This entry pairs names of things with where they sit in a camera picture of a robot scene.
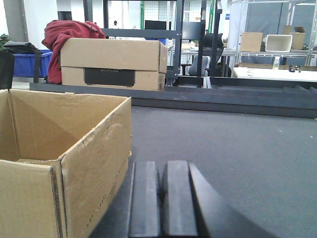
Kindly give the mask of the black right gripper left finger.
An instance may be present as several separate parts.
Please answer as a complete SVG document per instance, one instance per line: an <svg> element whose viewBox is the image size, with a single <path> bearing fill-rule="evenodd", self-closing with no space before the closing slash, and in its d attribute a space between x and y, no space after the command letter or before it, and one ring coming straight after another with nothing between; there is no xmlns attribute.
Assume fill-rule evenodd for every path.
<svg viewBox="0 0 317 238"><path fill-rule="evenodd" d="M155 162L135 162L128 230L130 238L160 236L159 204L159 174Z"/></svg>

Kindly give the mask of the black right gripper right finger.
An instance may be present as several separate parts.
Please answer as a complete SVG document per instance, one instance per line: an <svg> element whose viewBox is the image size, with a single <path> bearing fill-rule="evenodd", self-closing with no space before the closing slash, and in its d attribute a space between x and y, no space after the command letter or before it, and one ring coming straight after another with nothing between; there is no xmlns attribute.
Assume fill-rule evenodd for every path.
<svg viewBox="0 0 317 238"><path fill-rule="evenodd" d="M166 238L275 236L229 205L191 162L168 161L161 189L161 228Z"/></svg>

